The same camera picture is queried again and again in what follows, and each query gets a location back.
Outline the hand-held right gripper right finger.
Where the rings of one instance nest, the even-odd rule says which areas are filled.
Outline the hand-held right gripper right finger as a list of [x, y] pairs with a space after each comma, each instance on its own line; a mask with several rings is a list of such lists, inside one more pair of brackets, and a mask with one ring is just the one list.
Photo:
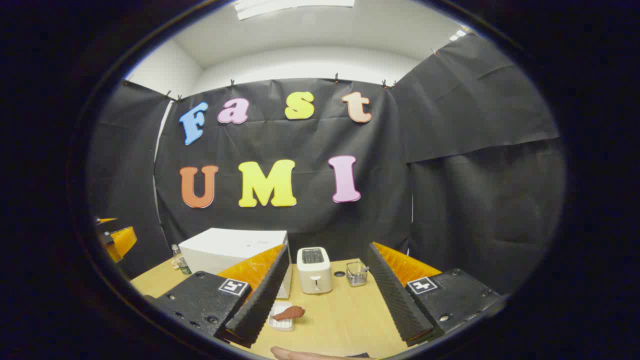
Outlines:
[[409, 347], [469, 325], [503, 298], [460, 268], [440, 271], [381, 243], [368, 246], [366, 266]]

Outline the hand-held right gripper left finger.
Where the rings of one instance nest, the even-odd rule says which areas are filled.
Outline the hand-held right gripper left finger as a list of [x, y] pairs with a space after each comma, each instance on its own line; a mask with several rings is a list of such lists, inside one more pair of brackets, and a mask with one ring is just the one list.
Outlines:
[[217, 274], [197, 271], [156, 297], [167, 317], [207, 338], [251, 347], [259, 337], [290, 268], [282, 243]]

